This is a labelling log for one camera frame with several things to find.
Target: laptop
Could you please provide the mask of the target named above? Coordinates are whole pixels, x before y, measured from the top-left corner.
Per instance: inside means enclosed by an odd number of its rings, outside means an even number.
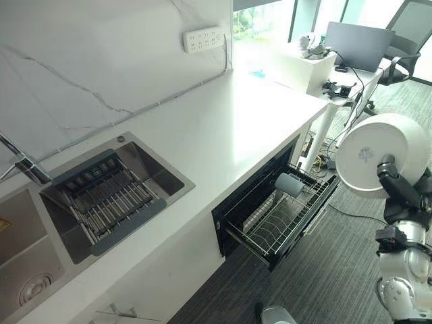
[[[325,37],[325,46],[337,51],[336,64],[345,63],[354,69],[375,72],[384,57],[394,30],[330,22]]]

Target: power strip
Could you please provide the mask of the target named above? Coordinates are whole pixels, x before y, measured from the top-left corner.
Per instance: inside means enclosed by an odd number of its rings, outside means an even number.
[[[223,40],[223,31],[220,27],[210,27],[183,33],[184,50],[189,54],[222,46]]]

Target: window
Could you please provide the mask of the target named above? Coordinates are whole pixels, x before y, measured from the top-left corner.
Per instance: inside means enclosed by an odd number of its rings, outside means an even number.
[[[385,28],[404,0],[349,0],[343,22]]]
[[[432,82],[432,37],[429,37],[420,49],[420,54],[414,69],[414,77]]]
[[[271,45],[286,43],[294,0],[281,0],[233,13],[234,60],[238,68],[261,71]]]
[[[329,22],[339,22],[347,0],[321,0],[314,32],[325,34]]]

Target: faucet spout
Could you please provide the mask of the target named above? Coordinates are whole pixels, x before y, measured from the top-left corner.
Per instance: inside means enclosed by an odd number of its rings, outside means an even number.
[[[15,157],[11,159],[11,167],[9,167],[2,175],[0,175],[0,180],[5,178],[16,167],[39,186],[47,184],[51,181],[49,174],[37,165],[33,157],[30,157],[21,151],[6,135],[1,132],[0,142],[2,142],[13,154],[15,154]]]

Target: white marble wall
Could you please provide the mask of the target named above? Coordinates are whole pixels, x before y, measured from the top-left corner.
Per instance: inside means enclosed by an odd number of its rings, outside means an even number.
[[[39,158],[220,73],[231,15],[232,0],[0,0],[0,131]],[[227,47],[183,51],[216,25]]]

